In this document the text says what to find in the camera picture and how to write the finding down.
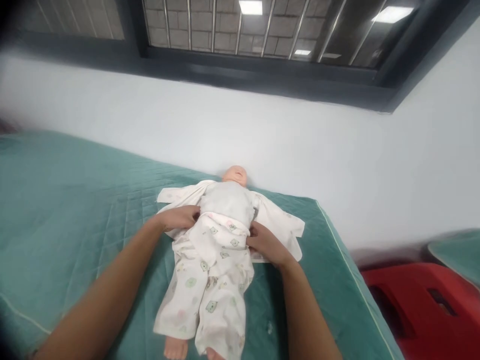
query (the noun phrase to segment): window bar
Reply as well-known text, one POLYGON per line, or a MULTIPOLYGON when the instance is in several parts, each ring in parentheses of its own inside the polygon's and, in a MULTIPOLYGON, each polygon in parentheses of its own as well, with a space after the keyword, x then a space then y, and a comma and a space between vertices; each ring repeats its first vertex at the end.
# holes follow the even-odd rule
POLYGON ((217 0, 213 0, 213 16, 211 17, 211 52, 215 49, 215 20, 217 19, 217 0))
POLYGON ((240 11, 240 20, 238 20, 238 31, 236 32, 235 55, 239 54, 240 32, 242 31, 242 11, 240 11))
POLYGON ((103 7, 103 12, 105 13, 108 30, 110 30, 110 37, 113 39, 114 33, 112 32, 112 27, 110 26, 110 19, 109 19, 109 14, 107 13, 107 8, 105 7, 105 0, 101 0, 101 6, 103 7))
POLYGON ((75 22, 76 30, 80 34, 80 26, 79 26, 79 23, 77 22, 77 18, 75 16, 74 10, 72 9, 72 5, 70 4, 70 0, 66 0, 66 4, 68 5, 68 8, 70 9, 70 14, 73 17, 73 21, 75 22))
POLYGON ((65 29, 65 25, 64 25, 64 22, 62 21, 62 19, 60 18, 60 14, 59 12, 57 11, 57 8, 55 7, 55 4, 52 0, 50 0, 50 4, 51 4, 51 7, 53 8, 53 11, 55 12, 55 15, 56 15, 56 18, 58 19, 58 22, 60 23, 61 25, 61 29, 63 30, 64 33, 67 32, 67 30, 65 29))
POLYGON ((382 12, 382 10, 384 9, 384 6, 385 6, 385 3, 387 2, 387 0, 383 0, 383 2, 381 3, 381 6, 380 6, 380 10, 378 10, 378 13, 376 14, 376 16, 373 18, 372 21, 370 21, 370 27, 368 28, 368 31, 363 35, 360 43, 358 44, 358 46, 356 47, 356 50, 355 52, 353 53, 350 61, 348 62, 348 65, 352 65, 355 61, 355 58, 357 57, 357 55, 359 54, 360 52, 360 49, 362 48, 362 46, 364 45, 364 42, 365 40, 367 40, 369 34, 370 34, 370 30, 372 30, 372 28, 374 27, 374 24, 375 24, 375 21, 377 21, 377 17, 380 15, 380 13, 382 12))
POLYGON ((299 38, 300 27, 302 26, 302 22, 304 21, 305 13, 307 12, 307 8, 309 7, 310 0, 305 0, 305 5, 303 6, 303 11, 301 13, 300 22, 295 31, 295 36, 293 38, 293 43, 291 44, 290 55, 288 55, 288 60, 292 58, 294 53, 295 45, 297 44, 297 39, 299 38))
POLYGON ((50 25, 50 21, 47 18, 47 15, 45 15, 44 9, 42 8, 42 5, 40 5, 39 0, 36 0, 36 4, 38 5, 38 8, 40 9, 41 14, 43 15, 43 17, 46 21, 46 24, 48 25, 48 29, 50 30, 51 33, 53 33, 54 30, 52 29, 52 25, 50 25))
POLYGON ((270 23, 272 22, 272 17, 274 16, 274 7, 275 7, 275 0, 271 0, 270 16, 268 17, 268 23, 266 25, 265 36, 263 37, 263 45, 261 47, 261 54, 260 54, 261 58, 264 57, 265 47, 267 46, 267 38, 269 36, 270 23))
POLYGON ((188 49, 192 50, 192 11, 190 9, 190 0, 186 0, 187 16, 188 16, 188 49))
POLYGON ((87 0, 83 0, 83 6, 86 9, 86 13, 88 14, 88 18, 90 19, 90 25, 91 28, 93 29, 93 34, 95 35, 96 38, 99 36, 97 35, 97 30, 95 30, 95 25, 94 25, 94 20, 92 19, 92 14, 90 13, 90 8, 87 6, 87 0))
POLYGON ((347 0, 343 0, 343 2, 341 3, 340 10, 338 10, 338 14, 336 15, 336 18, 335 18, 335 22, 333 23, 332 27, 328 31, 328 35, 326 36, 325 43, 323 44, 323 46, 321 48, 320 55, 318 56, 317 63, 321 62, 322 58, 324 57, 325 50, 327 50, 327 46, 329 45, 330 39, 332 38, 332 34, 335 31, 335 27, 337 27, 337 23, 339 22, 340 15, 342 14, 342 11, 344 10, 346 2, 347 2, 347 0))
POLYGON ((163 12, 165 13, 165 26, 166 26, 166 41, 168 42, 168 47, 170 48, 170 25, 169 25, 169 9, 167 8, 167 0, 163 0, 163 12))

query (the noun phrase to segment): doll foot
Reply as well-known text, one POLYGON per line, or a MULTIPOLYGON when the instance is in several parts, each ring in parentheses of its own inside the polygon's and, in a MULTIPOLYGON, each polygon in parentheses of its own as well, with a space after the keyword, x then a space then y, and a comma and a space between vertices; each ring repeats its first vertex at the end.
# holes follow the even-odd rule
POLYGON ((187 340, 167 336, 163 355, 170 360, 184 360, 187 357, 189 343, 187 340))
POLYGON ((206 357, 208 358, 208 360, 225 360, 219 355, 218 352, 213 350, 211 347, 206 348, 206 357))

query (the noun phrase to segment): forearm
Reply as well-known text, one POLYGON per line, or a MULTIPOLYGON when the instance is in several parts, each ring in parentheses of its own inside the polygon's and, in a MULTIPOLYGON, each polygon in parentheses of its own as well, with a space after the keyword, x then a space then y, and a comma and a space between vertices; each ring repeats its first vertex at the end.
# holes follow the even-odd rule
POLYGON ((342 355, 325 322, 302 267, 295 259, 280 266, 288 323, 290 360, 337 360, 342 355))
POLYGON ((102 359, 122 329, 164 226, 148 220, 61 320, 35 356, 102 359))

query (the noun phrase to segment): green bed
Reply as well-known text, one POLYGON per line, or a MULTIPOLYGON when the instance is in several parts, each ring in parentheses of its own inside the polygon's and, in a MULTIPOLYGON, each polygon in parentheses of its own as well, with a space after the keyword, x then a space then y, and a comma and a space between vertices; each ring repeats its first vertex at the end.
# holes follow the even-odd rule
POLYGON ((480 289, 480 230, 452 234, 428 244, 430 253, 480 289))
MULTIPOLYGON (((163 204, 163 187, 201 172, 53 132, 0 136, 0 316, 19 356, 37 348, 69 308, 163 204)), ((255 189, 305 221, 300 261, 344 359, 403 359, 332 223, 315 200, 255 189)), ((174 269, 162 235, 110 359, 162 359, 155 315, 174 269)), ((255 264, 245 294, 243 359, 286 359, 279 274, 255 264)), ((197 359, 190 346, 188 359, 197 359)))

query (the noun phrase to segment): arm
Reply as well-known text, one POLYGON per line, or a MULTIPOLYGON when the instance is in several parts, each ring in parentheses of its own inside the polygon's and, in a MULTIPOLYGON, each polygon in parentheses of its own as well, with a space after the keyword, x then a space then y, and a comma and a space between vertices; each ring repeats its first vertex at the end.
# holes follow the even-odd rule
POLYGON ((246 243, 280 270, 285 296, 288 352, 294 359, 342 359, 300 264, 265 226, 253 221, 246 243))
POLYGON ((102 359, 129 315, 140 282, 165 228, 191 228, 197 206, 150 218, 60 321, 34 360, 102 359))

